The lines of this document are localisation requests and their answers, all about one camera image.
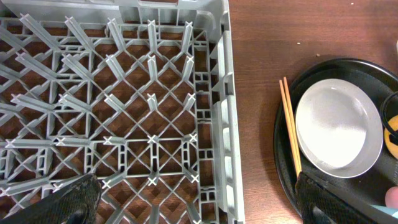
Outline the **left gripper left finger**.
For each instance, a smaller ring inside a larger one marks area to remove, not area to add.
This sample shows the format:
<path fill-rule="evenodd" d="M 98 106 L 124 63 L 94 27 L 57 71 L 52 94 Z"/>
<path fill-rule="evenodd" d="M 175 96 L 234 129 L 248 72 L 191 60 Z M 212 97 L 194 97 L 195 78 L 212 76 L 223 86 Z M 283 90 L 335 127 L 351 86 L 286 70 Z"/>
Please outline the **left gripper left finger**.
<path fill-rule="evenodd" d="M 97 177 L 86 174 L 1 223 L 94 223 L 100 200 Z"/>

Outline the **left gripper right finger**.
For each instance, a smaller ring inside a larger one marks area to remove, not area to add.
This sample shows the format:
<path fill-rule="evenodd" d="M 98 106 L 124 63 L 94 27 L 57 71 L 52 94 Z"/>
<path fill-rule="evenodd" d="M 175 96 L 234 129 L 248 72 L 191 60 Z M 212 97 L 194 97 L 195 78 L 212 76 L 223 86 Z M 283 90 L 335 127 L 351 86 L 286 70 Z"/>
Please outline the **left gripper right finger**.
<path fill-rule="evenodd" d="M 308 172 L 299 174 L 295 191 L 304 223 L 397 223 L 397 218 Z"/>

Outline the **wooden chopstick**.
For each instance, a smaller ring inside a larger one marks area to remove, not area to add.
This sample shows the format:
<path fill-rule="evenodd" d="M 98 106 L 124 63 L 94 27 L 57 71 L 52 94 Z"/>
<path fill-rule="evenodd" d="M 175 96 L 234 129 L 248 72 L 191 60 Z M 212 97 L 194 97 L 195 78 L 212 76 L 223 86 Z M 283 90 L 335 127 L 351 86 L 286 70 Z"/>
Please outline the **wooden chopstick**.
<path fill-rule="evenodd" d="M 287 82 L 287 78 L 283 78 L 283 83 L 284 83 L 284 90 L 285 90 L 285 96 L 287 99 L 287 106 L 289 109 L 289 117 L 290 117 L 290 122 L 291 122 L 291 129 L 292 129 L 292 134 L 294 137 L 294 144 L 295 144 L 295 153 L 296 153 L 296 162 L 298 165 L 298 173 L 302 171 L 302 163 L 301 163 L 301 158 L 300 158 L 300 148 L 298 145 L 298 139 L 297 139 L 297 133 L 296 133 L 296 127 L 295 127 L 295 120 L 294 120 L 294 113 L 293 113 L 293 108 L 292 108 L 292 102 L 290 98 L 290 91 L 289 91 L 289 86 Z"/>
<path fill-rule="evenodd" d="M 288 135 L 289 135 L 290 148 L 291 148 L 291 152 L 292 152 L 292 156 L 293 156 L 295 173 L 296 173 L 296 176 L 298 177 L 300 173 L 298 173 L 298 170 L 297 170 L 298 165 L 297 165 L 297 162 L 296 162 L 294 137 L 293 137 L 292 129 L 291 129 L 291 122 L 290 122 L 290 117 L 289 117 L 289 109 L 288 109 L 288 106 L 287 106 L 287 99 L 286 99 L 286 96 L 285 96 L 283 79 L 279 80 L 279 86 L 280 86 L 280 93 L 281 93 L 281 97 L 282 97 L 282 105 L 283 105 L 283 108 L 284 108 L 285 122 L 286 122 L 286 125 L 287 125 L 287 131 L 288 131 Z"/>

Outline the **grey round plate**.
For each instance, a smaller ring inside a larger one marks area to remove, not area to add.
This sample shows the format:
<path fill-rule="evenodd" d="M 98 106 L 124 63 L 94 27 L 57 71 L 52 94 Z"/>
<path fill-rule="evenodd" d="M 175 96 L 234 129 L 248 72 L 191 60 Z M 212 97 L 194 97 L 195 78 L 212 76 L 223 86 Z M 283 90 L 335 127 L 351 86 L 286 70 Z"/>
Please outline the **grey round plate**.
<path fill-rule="evenodd" d="M 317 169 L 349 179 L 367 172 L 384 141 L 375 104 L 356 85 L 326 79 L 311 85 L 295 110 L 301 152 Z"/>

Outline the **yellow bowl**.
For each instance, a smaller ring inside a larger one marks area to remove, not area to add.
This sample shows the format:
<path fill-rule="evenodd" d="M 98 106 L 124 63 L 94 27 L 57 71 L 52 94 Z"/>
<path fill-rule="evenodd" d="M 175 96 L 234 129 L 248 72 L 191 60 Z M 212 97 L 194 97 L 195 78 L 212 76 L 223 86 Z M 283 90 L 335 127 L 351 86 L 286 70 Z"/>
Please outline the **yellow bowl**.
<path fill-rule="evenodd" d="M 389 126 L 394 130 L 397 131 L 397 125 L 398 125 L 398 115 L 394 116 L 388 121 Z M 398 159 L 398 150 L 397 150 L 397 138 L 392 135 L 388 129 L 386 128 L 384 130 L 384 142 L 385 145 L 388 149 L 388 151 L 396 158 Z"/>

